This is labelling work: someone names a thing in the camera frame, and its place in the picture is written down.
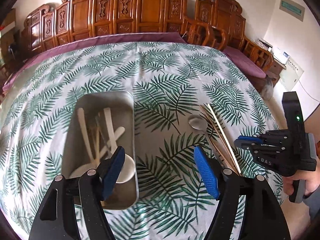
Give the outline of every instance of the stainless steel tray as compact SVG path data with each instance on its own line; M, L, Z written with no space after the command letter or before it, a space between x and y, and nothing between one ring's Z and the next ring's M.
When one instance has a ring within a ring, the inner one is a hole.
M117 145L122 146L125 153L136 162L134 153L134 100L129 92L102 92L93 93L81 97L75 106L71 117L70 126L63 151L61 174L69 178L70 174L81 165L89 163L89 157L85 150L80 125L76 110L83 108L86 123L94 119L98 112L104 108L111 108L114 130L119 126L125 128L124 134L117 140ZM102 202L105 209L123 210L132 206L139 198L138 178L135 168L134 177L129 181L116 183L112 195L107 201Z

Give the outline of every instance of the carved wooden chair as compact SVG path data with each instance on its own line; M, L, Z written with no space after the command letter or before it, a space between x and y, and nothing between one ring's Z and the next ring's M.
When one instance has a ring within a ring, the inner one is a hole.
M183 18L180 34L189 44L208 46L220 51L228 44L228 33L225 30L188 17Z
M228 46L240 50L266 72L273 64L273 56L244 35L245 18L241 13L236 0L196 0L195 19L226 30Z

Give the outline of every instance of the purple seat cover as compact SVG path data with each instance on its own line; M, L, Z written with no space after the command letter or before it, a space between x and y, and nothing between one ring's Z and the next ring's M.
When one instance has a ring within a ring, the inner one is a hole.
M17 72L12 78L5 84L2 90L5 92L12 87L16 77L25 69L33 66L34 64L40 63L47 58L57 56L59 54L73 51L75 49L83 49L91 46L97 46L109 43L120 43L120 42L133 42L133 41L159 41L159 42L176 42L186 43L180 36L179 33L123 33L114 35L98 36L94 38L88 38L81 41L75 41L65 45L49 49L38 55L28 59L24 66Z
M227 46L223 53L228 56L229 59L241 70L243 74L254 76L257 78L265 78L266 74L255 63L247 58L238 49Z

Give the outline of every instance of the table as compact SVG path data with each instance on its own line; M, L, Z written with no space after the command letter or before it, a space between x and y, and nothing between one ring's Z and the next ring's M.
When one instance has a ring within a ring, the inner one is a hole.
M217 202L195 167L193 148L212 156L190 114L211 103L230 142L278 129L269 109L220 51L180 43L106 44L46 59L14 100L0 135L0 206L26 233L52 179L61 171L68 124L84 94L125 90L135 97L135 152L140 199L125 211L105 211L117 239L203 239ZM208 133L217 135L212 127ZM278 201L281 177L236 151L242 173L262 174ZM232 237L244 213L240 197ZM87 239L81 209L80 234Z

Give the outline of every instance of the chair armrest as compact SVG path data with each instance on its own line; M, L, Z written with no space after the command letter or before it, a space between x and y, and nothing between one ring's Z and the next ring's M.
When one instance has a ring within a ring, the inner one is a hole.
M208 46L218 50L223 50L228 44L228 35L224 30L186 16L183 18L180 34L189 44Z
M255 42L249 40L246 36L244 36L240 51L264 72L273 64L273 55Z
M212 28L213 28L213 31L215 32L216 37L219 40L219 42L218 42L219 46L217 49L220 51L223 51L226 48L226 46L228 45L229 34L223 29L213 27L213 26L212 26Z

